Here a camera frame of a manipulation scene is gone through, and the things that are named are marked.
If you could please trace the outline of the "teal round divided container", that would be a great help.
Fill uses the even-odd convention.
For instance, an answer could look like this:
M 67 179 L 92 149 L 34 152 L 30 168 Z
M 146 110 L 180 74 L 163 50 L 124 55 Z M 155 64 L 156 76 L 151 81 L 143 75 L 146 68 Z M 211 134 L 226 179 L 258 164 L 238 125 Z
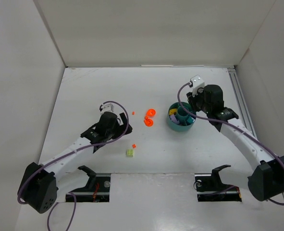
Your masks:
M 170 109 L 174 109 L 176 108 L 177 109 L 177 112 L 175 114 L 176 118 L 179 120 L 180 124 L 177 125 L 175 123 L 173 123 L 171 120 L 170 120 L 170 115 L 169 115 L 169 110 Z M 188 125 L 186 123 L 186 119 L 191 116 L 190 114 L 188 114 L 183 108 L 182 106 L 179 104 L 179 102 L 176 102 L 174 104 L 172 104 L 169 109 L 168 109 L 168 114 L 167 114 L 167 125 L 170 129 L 176 131 L 176 132 L 186 132 L 186 131 L 189 131 L 193 124 L 190 124 Z

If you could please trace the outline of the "teal square lego brick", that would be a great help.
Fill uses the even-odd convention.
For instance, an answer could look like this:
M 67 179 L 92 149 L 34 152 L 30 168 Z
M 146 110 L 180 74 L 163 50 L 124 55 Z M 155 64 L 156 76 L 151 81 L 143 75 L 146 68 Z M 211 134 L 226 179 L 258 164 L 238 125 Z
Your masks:
M 193 124 L 194 122 L 195 122 L 195 119 L 194 119 L 193 117 L 191 117 L 191 116 L 189 116 L 189 117 L 186 119 L 186 123 L 187 123 L 188 125 Z

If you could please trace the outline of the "purple lego brick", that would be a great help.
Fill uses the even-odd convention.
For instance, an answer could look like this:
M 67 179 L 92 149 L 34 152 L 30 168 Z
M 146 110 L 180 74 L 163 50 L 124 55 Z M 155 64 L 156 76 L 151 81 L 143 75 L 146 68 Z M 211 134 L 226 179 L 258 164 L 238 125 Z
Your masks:
M 179 120 L 176 118 L 174 114 L 170 115 L 170 120 L 177 125 L 180 124 Z

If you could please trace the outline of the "light green brick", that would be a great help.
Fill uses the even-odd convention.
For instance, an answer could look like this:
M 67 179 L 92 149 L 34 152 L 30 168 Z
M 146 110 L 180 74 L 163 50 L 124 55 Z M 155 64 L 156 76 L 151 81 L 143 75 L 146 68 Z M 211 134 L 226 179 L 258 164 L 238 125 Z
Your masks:
M 135 151 L 134 149 L 127 149 L 126 150 L 126 157 L 134 157 Z

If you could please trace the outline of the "orange yellow long brick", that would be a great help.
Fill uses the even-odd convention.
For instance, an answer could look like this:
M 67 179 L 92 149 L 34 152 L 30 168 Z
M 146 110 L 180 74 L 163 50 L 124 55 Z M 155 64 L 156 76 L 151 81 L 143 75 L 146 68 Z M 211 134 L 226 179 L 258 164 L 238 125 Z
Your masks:
M 171 116 L 171 115 L 175 115 L 176 112 L 177 112 L 177 109 L 176 109 L 176 108 L 170 109 L 170 110 L 169 110 L 169 115 L 170 115 L 170 116 Z

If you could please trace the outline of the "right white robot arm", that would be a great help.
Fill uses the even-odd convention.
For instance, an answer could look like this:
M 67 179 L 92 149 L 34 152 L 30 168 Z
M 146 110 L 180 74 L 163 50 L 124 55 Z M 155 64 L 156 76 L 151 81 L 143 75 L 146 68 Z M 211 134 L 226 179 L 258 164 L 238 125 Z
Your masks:
M 209 192 L 213 197 L 235 187 L 244 188 L 258 201 L 284 206 L 284 156 L 276 155 L 258 141 L 238 114 L 224 106 L 223 92 L 218 85 L 197 85 L 191 81 L 187 86 L 192 88 L 186 95 L 193 109 L 189 115 L 199 118 L 194 112 L 204 112 L 204 120 L 231 141 L 251 167 L 250 171 L 242 171 L 225 164 L 214 168 L 207 176 L 196 176 L 198 191 Z

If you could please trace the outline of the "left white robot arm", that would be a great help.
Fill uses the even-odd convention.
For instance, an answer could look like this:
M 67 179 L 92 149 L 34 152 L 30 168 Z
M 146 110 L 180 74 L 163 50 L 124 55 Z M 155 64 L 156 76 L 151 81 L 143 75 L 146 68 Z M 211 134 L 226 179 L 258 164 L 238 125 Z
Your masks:
M 65 151 L 43 164 L 33 162 L 26 167 L 17 192 L 18 202 L 31 206 L 40 214 L 47 212 L 60 196 L 61 179 L 84 169 L 87 150 L 95 153 L 131 132 L 127 112 L 119 115 L 104 112 L 99 121 L 84 131 Z

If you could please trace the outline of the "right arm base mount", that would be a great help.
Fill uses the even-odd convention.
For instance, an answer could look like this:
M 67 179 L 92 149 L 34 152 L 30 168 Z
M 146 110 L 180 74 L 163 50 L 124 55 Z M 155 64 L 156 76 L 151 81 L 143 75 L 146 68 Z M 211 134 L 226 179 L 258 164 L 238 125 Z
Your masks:
M 194 189 L 197 191 L 198 202 L 242 202 L 238 187 L 224 184 L 219 172 L 230 165 L 216 167 L 211 173 L 195 173 Z

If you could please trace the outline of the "orange teardrop dish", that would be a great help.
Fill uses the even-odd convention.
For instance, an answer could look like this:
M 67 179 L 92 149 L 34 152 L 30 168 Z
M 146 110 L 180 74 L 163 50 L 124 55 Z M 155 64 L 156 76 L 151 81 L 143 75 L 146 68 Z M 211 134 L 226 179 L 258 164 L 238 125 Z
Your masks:
M 145 123 L 145 125 L 147 126 L 147 127 L 151 127 L 151 126 L 153 126 L 153 124 L 154 124 L 154 122 L 153 122 L 153 120 L 152 119 L 144 119 L 144 123 Z
M 146 112 L 147 117 L 154 117 L 156 115 L 156 110 L 155 109 L 148 109 Z

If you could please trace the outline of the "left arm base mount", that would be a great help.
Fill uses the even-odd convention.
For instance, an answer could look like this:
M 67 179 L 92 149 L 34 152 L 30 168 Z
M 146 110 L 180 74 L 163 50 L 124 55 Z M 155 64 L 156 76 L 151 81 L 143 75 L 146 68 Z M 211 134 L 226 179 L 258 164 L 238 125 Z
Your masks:
M 110 201 L 110 173 L 96 173 L 86 166 L 80 166 L 79 173 L 82 171 L 88 177 L 86 183 L 81 187 L 70 190 L 79 203 L 108 203 Z

